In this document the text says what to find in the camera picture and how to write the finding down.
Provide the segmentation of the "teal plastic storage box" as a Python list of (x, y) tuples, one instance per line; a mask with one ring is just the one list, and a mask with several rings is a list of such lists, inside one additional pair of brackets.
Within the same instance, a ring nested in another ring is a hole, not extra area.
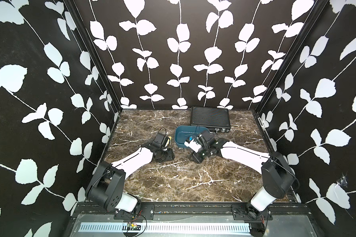
[(191, 126), (191, 125), (178, 126), (175, 130), (175, 136), (174, 136), (175, 143), (179, 148), (188, 149), (188, 147), (185, 145), (186, 139), (193, 135), (198, 136), (200, 133), (204, 131), (209, 132), (209, 129), (202, 126)]

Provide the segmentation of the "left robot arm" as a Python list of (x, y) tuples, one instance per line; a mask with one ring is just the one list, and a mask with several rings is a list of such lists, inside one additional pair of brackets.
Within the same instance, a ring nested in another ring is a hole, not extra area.
[(163, 163), (174, 158), (171, 148), (146, 145), (114, 163), (103, 161), (86, 189), (86, 198), (108, 212), (122, 210), (135, 213), (139, 211), (139, 200), (124, 191), (125, 180), (152, 161)]

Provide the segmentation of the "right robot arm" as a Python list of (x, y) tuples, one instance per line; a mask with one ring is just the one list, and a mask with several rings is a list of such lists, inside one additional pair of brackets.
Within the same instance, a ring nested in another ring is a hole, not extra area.
[(262, 187), (242, 208), (242, 212), (252, 220), (260, 218), (272, 202), (284, 198), (293, 185), (299, 186), (297, 177), (281, 153), (261, 153), (223, 138), (205, 140), (202, 135), (188, 138), (185, 145), (193, 151), (192, 159), (196, 163), (210, 156), (218, 156), (261, 174)]

